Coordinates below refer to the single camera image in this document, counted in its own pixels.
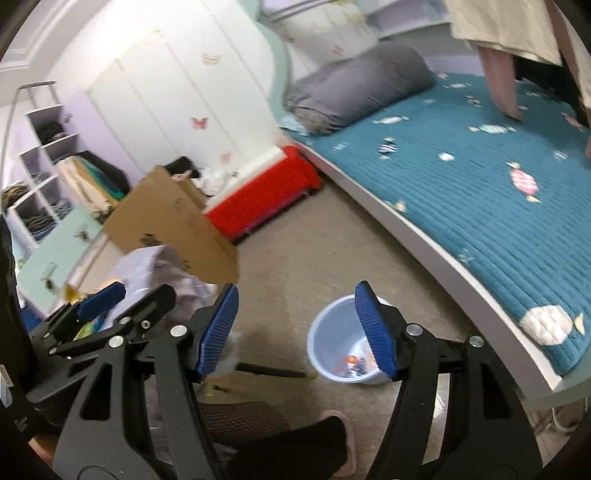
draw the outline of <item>black pants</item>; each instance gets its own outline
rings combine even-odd
[[[327,480],[346,461],[345,427],[329,417],[242,445],[226,470],[232,480]]]

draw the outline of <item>blue quilted mattress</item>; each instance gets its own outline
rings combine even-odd
[[[523,123],[483,77],[451,74],[329,137],[292,135],[457,258],[563,375],[591,334],[589,131],[530,83],[518,103]]]

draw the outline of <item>bed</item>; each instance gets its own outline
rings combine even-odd
[[[483,77],[442,77],[331,136],[293,138],[446,288],[531,408],[581,398],[573,388],[585,388],[591,365],[587,133],[533,84],[519,85],[519,123],[497,111]]]

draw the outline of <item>beige floor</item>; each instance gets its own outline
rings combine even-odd
[[[441,338],[463,340],[475,327],[431,275],[377,222],[331,183],[257,230],[239,247],[242,361],[312,370],[306,336],[315,315],[368,280],[376,294],[408,321]],[[392,413],[398,384],[342,385],[324,378],[293,380],[234,373],[220,380],[235,391],[276,406],[294,427],[314,422],[328,408],[354,425],[358,473],[365,478]],[[441,410],[447,382],[440,380]],[[444,414],[433,423],[426,459],[439,455]],[[554,452],[551,439],[543,454]]]

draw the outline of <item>white bed frame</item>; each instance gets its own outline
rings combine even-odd
[[[320,171],[353,197],[435,277],[480,330],[515,378],[529,411],[572,403],[591,394],[591,353],[561,377],[540,348],[490,292],[426,233],[310,147],[296,142]]]

